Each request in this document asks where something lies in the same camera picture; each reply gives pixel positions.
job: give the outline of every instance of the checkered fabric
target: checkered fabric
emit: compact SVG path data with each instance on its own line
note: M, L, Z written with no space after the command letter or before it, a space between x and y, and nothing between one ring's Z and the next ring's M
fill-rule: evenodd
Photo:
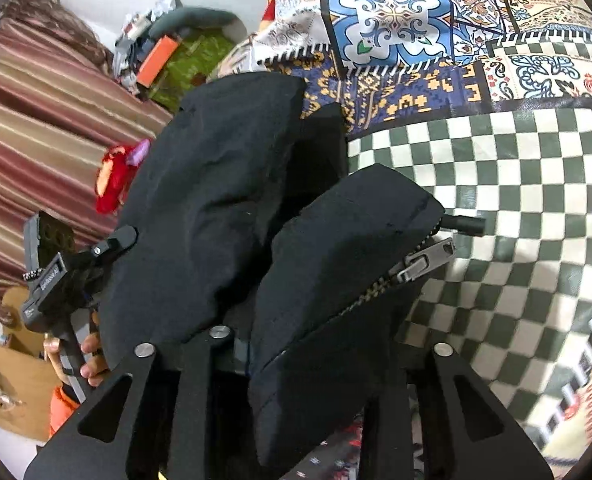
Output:
M399 338L447 341L540 432L591 350L592 111L453 118L349 143L351 171L374 163L453 214L487 218L484 237L455 235L457 257L428 280Z
M510 34L487 42L490 57L502 54L562 54L592 60L592 34L570 30L548 30Z

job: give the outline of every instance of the curtain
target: curtain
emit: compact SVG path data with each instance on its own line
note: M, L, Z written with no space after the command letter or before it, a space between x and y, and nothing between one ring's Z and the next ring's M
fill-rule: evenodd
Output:
M171 116L107 73L111 53L49 0L10 0L0 20L0 296L24 272L22 227L46 210L79 245L111 232L95 211L107 147L154 138Z

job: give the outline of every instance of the zipper pull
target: zipper pull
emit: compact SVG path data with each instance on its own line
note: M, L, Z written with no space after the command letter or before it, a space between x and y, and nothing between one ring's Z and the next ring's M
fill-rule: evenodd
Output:
M396 273L396 279L399 283L413 282L413 280L452 261L455 253L456 248L452 238L440 240L422 251L406 256L404 267Z

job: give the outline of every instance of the hand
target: hand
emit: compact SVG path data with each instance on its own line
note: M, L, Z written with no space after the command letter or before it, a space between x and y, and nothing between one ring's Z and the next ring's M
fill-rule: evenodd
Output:
M93 313L93 321L97 324L96 313ZM60 362L60 339L57 337L47 337L43 343L45 349L45 360L49 360L54 367L58 378L64 384L70 384L69 377L66 376L62 370L62 363ZM80 345L80 350L84 354L91 354L102 348L100 342L100 335L97 332L90 333ZM109 365L102 354L93 356L85 365L80 368L80 375L87 379L90 386L94 388L100 383L109 373Z

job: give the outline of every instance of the silver screw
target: silver screw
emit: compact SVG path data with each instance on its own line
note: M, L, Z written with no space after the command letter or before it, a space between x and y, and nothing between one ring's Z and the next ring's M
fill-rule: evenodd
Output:
M440 357L449 357L454 353L454 349L447 343L436 343L433 346L433 351L436 352Z
M153 355L155 351L156 347L151 343L140 343L134 350L138 357L149 357Z
M216 325L209 330L209 335L214 339L224 339L231 334L231 329L226 325Z

